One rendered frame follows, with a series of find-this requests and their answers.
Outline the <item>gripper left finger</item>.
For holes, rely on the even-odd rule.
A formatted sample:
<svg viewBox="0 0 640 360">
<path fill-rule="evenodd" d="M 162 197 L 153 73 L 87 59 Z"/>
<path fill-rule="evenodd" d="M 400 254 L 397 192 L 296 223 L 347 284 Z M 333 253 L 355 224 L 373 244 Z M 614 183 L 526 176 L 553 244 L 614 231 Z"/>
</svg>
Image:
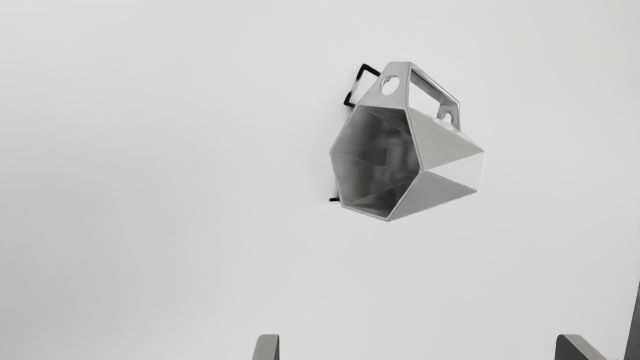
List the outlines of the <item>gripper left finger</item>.
<svg viewBox="0 0 640 360">
<path fill-rule="evenodd" d="M 259 335 L 254 346 L 252 360 L 281 360 L 280 336 L 277 333 Z"/>
</svg>

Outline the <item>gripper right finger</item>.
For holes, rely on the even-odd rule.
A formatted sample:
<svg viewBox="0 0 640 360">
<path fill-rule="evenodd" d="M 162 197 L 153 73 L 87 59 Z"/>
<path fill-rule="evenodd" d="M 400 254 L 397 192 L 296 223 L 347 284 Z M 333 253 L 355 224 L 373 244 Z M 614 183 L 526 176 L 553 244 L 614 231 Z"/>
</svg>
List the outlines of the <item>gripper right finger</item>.
<svg viewBox="0 0 640 360">
<path fill-rule="evenodd" d="M 608 360 L 578 334 L 560 334 L 555 342 L 554 360 Z"/>
</svg>

